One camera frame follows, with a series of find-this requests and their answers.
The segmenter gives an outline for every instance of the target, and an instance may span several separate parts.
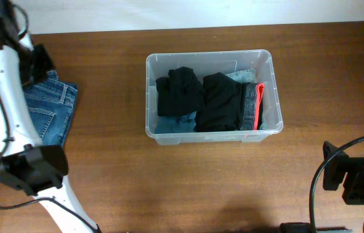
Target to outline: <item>wooden surface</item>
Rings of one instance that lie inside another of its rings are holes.
[[[103,232],[221,232],[308,222],[322,144],[364,135],[364,23],[34,37],[79,86],[65,145],[70,181]],[[155,52],[267,49],[284,129],[261,143],[159,146],[145,134],[145,59]],[[364,157],[364,143],[350,148]],[[316,193],[319,227],[361,232],[364,206]],[[0,185],[0,204],[26,201]],[[0,232],[59,232],[40,205],[0,211]]]

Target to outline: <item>belt loop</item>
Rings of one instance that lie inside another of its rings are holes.
[[[60,104],[64,104],[65,95],[67,94],[67,89],[68,89],[68,85],[64,84],[63,94],[61,95],[61,98],[59,99]]]

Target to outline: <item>jeans pocket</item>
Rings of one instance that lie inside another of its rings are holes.
[[[35,107],[28,107],[28,111],[39,137],[43,139],[55,113]]]

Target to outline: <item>folded clothing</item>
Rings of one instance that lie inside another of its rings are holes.
[[[225,74],[225,75],[239,83],[257,82],[254,68],[247,69],[244,71],[232,72],[230,74]]]
[[[24,88],[24,96],[43,144],[63,146],[76,107],[77,85],[58,81],[56,71],[47,76],[44,82]]]
[[[247,83],[244,96],[244,117],[241,130],[257,130],[262,120],[262,95],[264,93],[263,83]]]
[[[196,112],[184,116],[158,117],[155,133],[194,133]]]
[[[193,69],[169,71],[169,77],[156,80],[157,111],[160,117],[181,117],[204,107],[204,88]]]
[[[240,130],[248,83],[239,83],[218,72],[203,78],[205,107],[196,115],[196,131]]]

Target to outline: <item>storage box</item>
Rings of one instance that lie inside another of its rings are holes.
[[[262,117],[267,124],[267,130],[154,134],[158,120],[156,79],[167,77],[170,69],[183,66],[192,68],[201,82],[203,82],[203,77],[217,72],[228,74],[254,68],[257,81],[265,84],[262,97],[264,105]],[[145,132],[160,145],[175,145],[187,142],[260,142],[269,135],[281,132],[284,127],[272,57],[267,50],[263,49],[152,54],[146,60],[145,99]]]

